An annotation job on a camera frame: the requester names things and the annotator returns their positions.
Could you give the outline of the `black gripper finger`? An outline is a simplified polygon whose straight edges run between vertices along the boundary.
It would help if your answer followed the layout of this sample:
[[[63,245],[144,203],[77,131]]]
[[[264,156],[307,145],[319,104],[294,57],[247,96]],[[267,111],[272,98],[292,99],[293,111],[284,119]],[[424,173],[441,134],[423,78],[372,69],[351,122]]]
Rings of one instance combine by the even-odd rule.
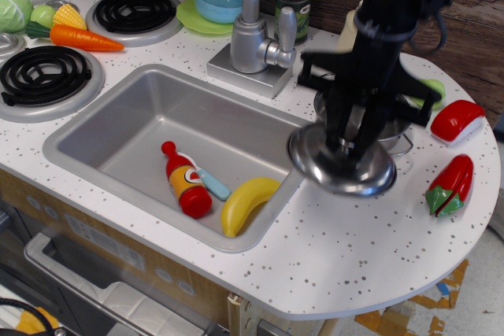
[[[354,146],[354,132],[347,131],[354,107],[351,96],[339,87],[332,87],[326,98],[326,145]]]
[[[367,149],[378,139],[393,109],[394,98],[377,95],[365,105],[358,135],[355,139],[354,155],[364,155]]]

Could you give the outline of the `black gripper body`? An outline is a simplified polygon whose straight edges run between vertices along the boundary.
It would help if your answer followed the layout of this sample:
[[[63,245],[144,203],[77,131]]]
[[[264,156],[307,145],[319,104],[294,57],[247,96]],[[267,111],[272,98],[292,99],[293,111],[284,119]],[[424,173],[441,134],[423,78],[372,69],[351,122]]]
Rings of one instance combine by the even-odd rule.
[[[325,100],[329,112],[343,104],[373,106],[389,112],[389,119],[427,125],[432,108],[442,95],[411,76],[398,57],[361,55],[355,52],[301,54],[298,84],[312,88]]]

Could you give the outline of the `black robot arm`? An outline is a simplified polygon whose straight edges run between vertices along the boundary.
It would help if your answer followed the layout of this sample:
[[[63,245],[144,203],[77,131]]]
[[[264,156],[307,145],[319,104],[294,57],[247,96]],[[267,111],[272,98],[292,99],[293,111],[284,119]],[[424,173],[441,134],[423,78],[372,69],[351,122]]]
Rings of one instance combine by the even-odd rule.
[[[440,93],[413,78],[399,55],[420,20],[437,16],[451,0],[363,0],[354,14],[358,29],[349,53],[305,52],[298,83],[326,94],[326,144],[338,146],[354,106],[365,107],[350,157],[357,160],[378,139],[392,116],[424,126]]]

